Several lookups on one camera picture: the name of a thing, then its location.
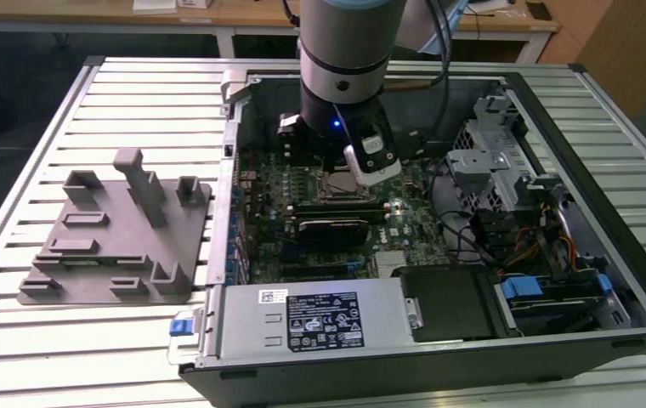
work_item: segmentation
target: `aluminum table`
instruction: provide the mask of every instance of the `aluminum table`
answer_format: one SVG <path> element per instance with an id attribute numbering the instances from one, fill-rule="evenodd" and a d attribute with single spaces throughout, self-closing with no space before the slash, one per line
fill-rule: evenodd
<path id="1" fill-rule="evenodd" d="M 141 147 L 159 179 L 194 175 L 213 188 L 230 72 L 294 71 L 293 60 L 89 58 L 0 209 L 0 407 L 205 406 L 166 360 L 170 317 L 201 306 L 22 306 L 18 284 L 65 200 L 73 169 L 121 179 L 118 147 Z M 436 73 L 392 62 L 390 73 Z M 646 248 L 646 140 L 586 73 L 562 65 L 454 64 L 454 71 L 518 71 Z M 543 147 L 532 150 L 544 168 Z M 207 222 L 195 285 L 214 239 Z M 471 388 L 306 406 L 646 406 L 646 355 L 560 382 Z"/>

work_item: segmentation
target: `warning label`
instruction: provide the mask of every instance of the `warning label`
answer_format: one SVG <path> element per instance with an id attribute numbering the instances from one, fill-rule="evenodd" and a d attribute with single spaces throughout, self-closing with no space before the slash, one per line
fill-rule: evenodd
<path id="1" fill-rule="evenodd" d="M 294 352 L 363 347 L 355 292 L 289 296 L 287 348 Z"/>

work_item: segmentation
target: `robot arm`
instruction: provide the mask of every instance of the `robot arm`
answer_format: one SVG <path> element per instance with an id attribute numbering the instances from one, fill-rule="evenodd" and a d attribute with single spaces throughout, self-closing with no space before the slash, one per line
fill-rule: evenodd
<path id="1" fill-rule="evenodd" d="M 411 7 L 406 0 L 299 2 L 299 119 L 326 139 L 326 156 L 343 152 L 355 180 L 364 186 L 400 170 L 376 95 L 404 8 L 410 14 L 423 5 L 422 0 L 410 3 Z"/>

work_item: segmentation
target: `desk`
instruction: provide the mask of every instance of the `desk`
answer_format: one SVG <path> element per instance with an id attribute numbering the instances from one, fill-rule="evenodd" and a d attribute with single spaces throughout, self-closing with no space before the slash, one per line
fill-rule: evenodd
<path id="1" fill-rule="evenodd" d="M 235 35 L 297 36 L 278 0 L 215 0 L 207 9 L 178 8 L 174 14 L 134 15 L 133 0 L 0 0 L 0 31 L 93 32 L 127 34 L 210 34 L 222 58 L 234 58 Z M 524 9 L 518 0 L 516 9 Z M 504 16 L 464 15 L 454 39 L 524 42 L 518 63 L 534 63 L 554 21 Z"/>
<path id="2" fill-rule="evenodd" d="M 117 179 L 119 173 L 110 165 L 115 149 L 139 147 L 154 163 L 145 168 L 154 170 L 159 179 L 194 175 L 215 191 L 218 170 L 210 168 L 218 161 L 209 159 L 201 164 L 198 160 L 210 152 L 217 152 L 217 157 L 223 154 L 223 121 L 218 117 L 223 71 L 298 69 L 297 61 L 279 59 L 107 58 L 101 65 L 82 67 L 0 208 L 0 407 L 210 408 L 166 361 L 170 318 L 179 310 L 201 307 L 203 291 L 195 291 L 185 305 L 139 307 L 25 306 L 14 297 L 61 212 L 61 183 L 69 172 L 93 169 L 102 179 Z M 438 63 L 392 61 L 388 65 L 391 74 L 419 71 L 432 76 L 438 70 Z M 451 64 L 451 70 L 522 74 L 646 246 L 646 140 L 588 76 L 574 74 L 563 65 Z M 127 109 L 109 109 L 103 120 L 87 120 L 87 110 L 98 106 Z M 133 109 L 149 111 L 153 106 L 161 109 L 147 119 L 133 114 Z M 170 115 L 170 106 L 193 109 Z M 531 137 L 528 143 L 543 167 L 551 168 L 543 146 Z M 214 223 L 209 223 L 205 236 L 214 238 Z M 201 261 L 209 259 L 209 251 L 210 242 L 202 242 Z M 201 262 L 198 287 L 205 284 L 206 272 L 207 265 Z M 564 381 L 408 394 L 355 404 L 444 405 L 646 406 L 646 355 L 612 361 Z"/>

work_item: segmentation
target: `cable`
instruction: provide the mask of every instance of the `cable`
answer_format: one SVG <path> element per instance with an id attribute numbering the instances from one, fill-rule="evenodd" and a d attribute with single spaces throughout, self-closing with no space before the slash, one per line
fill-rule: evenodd
<path id="1" fill-rule="evenodd" d="M 451 63 L 451 27 L 448 27 L 448 20 L 446 19 L 446 13 L 442 12 L 438 2 L 434 2 L 434 9 L 435 11 L 443 16 L 443 32 L 440 26 L 438 27 L 438 32 L 442 35 L 444 41 L 444 49 L 439 47 L 440 51 L 444 51 L 446 58 L 442 59 L 442 68 L 440 68 L 440 75 L 442 80 L 444 83 L 443 92 L 442 92 L 442 100 L 440 100 L 440 108 L 436 113 L 436 117 L 434 118 L 434 123 L 431 125 L 431 132 L 435 133 L 436 130 L 440 128 L 440 124 L 444 121 L 446 109 L 448 107 L 448 64 Z"/>
<path id="2" fill-rule="evenodd" d="M 440 30 L 440 25 L 442 22 L 438 19 L 438 11 L 440 11 L 439 8 L 434 6 L 432 0 L 426 0 L 426 8 L 428 9 L 428 14 L 431 18 L 431 24 L 434 25 L 434 34 L 436 35 L 436 43 L 438 43 L 438 55 L 440 58 L 440 72 L 438 73 L 436 77 L 431 80 L 430 86 L 435 86 L 442 79 L 444 79 L 444 74 L 446 74 L 446 42 L 444 42 L 444 34 L 442 33 Z"/>
<path id="3" fill-rule="evenodd" d="M 0 147 L 0 150 L 33 150 L 33 147 L 11 147 L 11 146 L 5 146 L 5 147 Z"/>
<path id="4" fill-rule="evenodd" d="M 496 259 L 482 249 L 482 247 L 474 242 L 471 241 L 467 237 L 463 236 L 463 234 L 460 234 L 444 221 L 443 221 L 443 217 L 448 214 L 458 214 L 460 217 L 471 217 L 471 214 L 468 214 L 466 211 L 458 211 L 458 210 L 448 210 L 448 211 L 443 211 L 438 217 L 442 219 L 440 220 L 440 224 L 442 226 L 444 227 L 444 229 L 454 234 L 454 236 L 460 239 L 462 241 L 464 241 L 468 246 L 479 253 L 479 256 L 482 257 L 482 262 L 491 266 L 491 265 L 495 265 L 495 266 L 499 266 L 498 265 L 498 261 Z"/>
<path id="5" fill-rule="evenodd" d="M 287 17 L 287 21 L 294 27 L 299 27 L 299 16 L 293 14 L 290 10 L 290 4 L 287 4 L 287 0 L 279 0 L 282 2 L 282 10 L 285 11 L 285 17 Z"/>
<path id="6" fill-rule="evenodd" d="M 482 33 L 482 31 L 479 30 L 479 14 L 474 11 L 474 9 L 468 4 L 467 4 L 467 9 L 468 11 L 471 11 L 471 13 L 474 13 L 474 23 L 476 24 L 476 41 L 479 41 L 479 35 Z"/>

